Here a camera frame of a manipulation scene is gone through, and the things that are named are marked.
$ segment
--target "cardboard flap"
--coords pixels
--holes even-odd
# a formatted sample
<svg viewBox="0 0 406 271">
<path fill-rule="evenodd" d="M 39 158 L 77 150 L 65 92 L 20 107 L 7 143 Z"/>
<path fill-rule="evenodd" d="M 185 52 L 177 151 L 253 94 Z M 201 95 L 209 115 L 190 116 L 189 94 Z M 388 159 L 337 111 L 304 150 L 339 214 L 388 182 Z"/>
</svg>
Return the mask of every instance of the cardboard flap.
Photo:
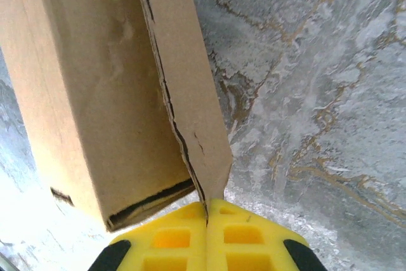
<svg viewBox="0 0 406 271">
<path fill-rule="evenodd" d="M 232 153 L 195 5 L 141 1 L 172 129 L 207 208 L 213 197 L 223 198 Z"/>
</svg>

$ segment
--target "rectangular hole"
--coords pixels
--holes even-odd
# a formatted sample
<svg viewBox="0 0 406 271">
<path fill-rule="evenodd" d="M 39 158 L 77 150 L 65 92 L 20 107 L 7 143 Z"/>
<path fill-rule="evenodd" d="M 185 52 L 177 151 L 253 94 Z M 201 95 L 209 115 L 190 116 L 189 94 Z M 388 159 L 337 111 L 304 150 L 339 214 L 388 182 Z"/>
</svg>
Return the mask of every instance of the rectangular hole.
<svg viewBox="0 0 406 271">
<path fill-rule="evenodd" d="M 224 229 L 226 244 L 263 244 L 261 231 L 250 225 L 232 225 Z"/>
<path fill-rule="evenodd" d="M 147 257 L 143 271 L 186 271 L 187 258 L 184 257 Z"/>
<path fill-rule="evenodd" d="M 228 271 L 273 271 L 265 254 L 228 253 L 226 259 Z"/>
<path fill-rule="evenodd" d="M 220 208 L 220 214 L 223 215 L 234 215 L 235 213 L 233 211 L 230 211 L 227 208 Z"/>
<path fill-rule="evenodd" d="M 190 231 L 184 228 L 170 228 L 156 233 L 152 246 L 154 248 L 188 248 Z"/>
</svg>

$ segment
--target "black rubber tip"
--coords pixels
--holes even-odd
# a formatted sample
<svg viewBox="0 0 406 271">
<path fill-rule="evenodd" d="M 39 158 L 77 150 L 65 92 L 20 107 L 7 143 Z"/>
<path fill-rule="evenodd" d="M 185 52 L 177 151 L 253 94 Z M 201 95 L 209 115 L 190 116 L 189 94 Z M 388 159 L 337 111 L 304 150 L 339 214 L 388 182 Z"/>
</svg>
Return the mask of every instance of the black rubber tip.
<svg viewBox="0 0 406 271">
<path fill-rule="evenodd" d="M 284 244 L 299 271 L 327 271 L 316 254 L 300 242 L 284 240 Z"/>
<path fill-rule="evenodd" d="M 88 271 L 117 271 L 130 248 L 126 239 L 105 247 Z"/>
</svg>

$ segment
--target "brown cardboard box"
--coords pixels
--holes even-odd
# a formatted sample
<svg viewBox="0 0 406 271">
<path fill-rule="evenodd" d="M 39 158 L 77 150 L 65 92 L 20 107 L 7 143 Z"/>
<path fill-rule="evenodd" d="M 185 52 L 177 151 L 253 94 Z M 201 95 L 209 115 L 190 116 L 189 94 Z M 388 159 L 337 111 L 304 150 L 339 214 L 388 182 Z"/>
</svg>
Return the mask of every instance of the brown cardboard box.
<svg viewBox="0 0 406 271">
<path fill-rule="evenodd" d="M 204 202 L 222 197 L 232 156 L 193 0 L 0 6 L 1 47 L 56 197 L 108 230 L 145 219 L 192 181 Z"/>
</svg>

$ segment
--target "gray marble surface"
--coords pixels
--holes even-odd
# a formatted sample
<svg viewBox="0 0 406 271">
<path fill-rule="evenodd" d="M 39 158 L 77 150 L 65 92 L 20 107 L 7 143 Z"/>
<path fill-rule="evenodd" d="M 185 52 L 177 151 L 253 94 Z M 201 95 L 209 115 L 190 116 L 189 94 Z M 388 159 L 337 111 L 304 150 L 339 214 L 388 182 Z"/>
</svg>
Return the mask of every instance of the gray marble surface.
<svg viewBox="0 0 406 271">
<path fill-rule="evenodd" d="M 405 270 L 406 0 L 195 3 L 235 155 L 226 198 L 329 270 Z M 85 270 L 112 238 L 43 189 L 3 62 L 0 198 L 21 270 Z"/>
</svg>

